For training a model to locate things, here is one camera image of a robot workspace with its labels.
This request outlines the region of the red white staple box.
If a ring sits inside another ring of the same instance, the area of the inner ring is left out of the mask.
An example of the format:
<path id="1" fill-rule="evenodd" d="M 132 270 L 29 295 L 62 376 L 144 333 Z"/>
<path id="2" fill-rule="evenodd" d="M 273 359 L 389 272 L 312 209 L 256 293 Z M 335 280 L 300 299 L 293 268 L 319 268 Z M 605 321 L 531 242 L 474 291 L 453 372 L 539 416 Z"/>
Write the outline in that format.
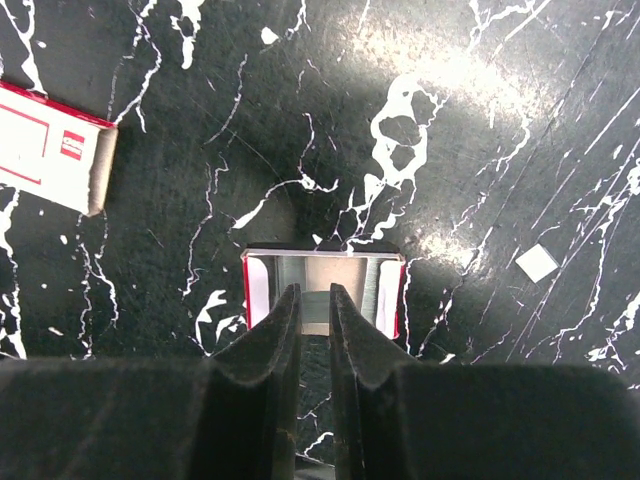
<path id="1" fill-rule="evenodd" d="M 387 338 L 399 336 L 399 297 L 406 259 L 388 243 L 345 247 L 320 243 L 300 246 L 258 243 L 241 256 L 250 329 L 273 310 L 291 284 L 301 289 L 305 335 L 329 334 L 330 286 L 343 286 L 356 310 Z"/>

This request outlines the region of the small silver staple strip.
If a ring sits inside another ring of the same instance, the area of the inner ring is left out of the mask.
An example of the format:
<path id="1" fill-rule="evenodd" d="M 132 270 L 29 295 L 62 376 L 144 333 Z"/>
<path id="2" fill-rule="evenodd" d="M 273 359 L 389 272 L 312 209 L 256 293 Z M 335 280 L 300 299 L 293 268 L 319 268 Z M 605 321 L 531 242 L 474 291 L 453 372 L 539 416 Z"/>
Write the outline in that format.
<path id="1" fill-rule="evenodd" d="M 515 263 L 533 283 L 539 282 L 559 268 L 557 261 L 540 244 L 520 255 Z"/>

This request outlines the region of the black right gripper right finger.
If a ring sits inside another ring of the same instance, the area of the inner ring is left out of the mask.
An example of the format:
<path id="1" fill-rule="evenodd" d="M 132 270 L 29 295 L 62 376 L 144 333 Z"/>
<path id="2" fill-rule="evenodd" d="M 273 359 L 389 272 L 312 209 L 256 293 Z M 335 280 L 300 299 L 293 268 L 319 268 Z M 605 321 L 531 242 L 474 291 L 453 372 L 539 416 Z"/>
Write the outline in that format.
<path id="1" fill-rule="evenodd" d="M 340 479 L 635 479 L 639 406 L 581 366 L 421 362 L 330 290 Z"/>

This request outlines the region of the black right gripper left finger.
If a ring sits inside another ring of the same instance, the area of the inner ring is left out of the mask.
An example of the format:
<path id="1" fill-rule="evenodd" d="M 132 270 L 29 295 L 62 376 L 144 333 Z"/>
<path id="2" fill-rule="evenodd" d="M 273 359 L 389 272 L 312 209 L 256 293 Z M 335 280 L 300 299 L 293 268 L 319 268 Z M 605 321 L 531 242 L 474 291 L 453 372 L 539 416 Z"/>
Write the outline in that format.
<path id="1" fill-rule="evenodd" d="M 290 479 L 301 292 L 210 358 L 1 364 L 5 479 Z"/>

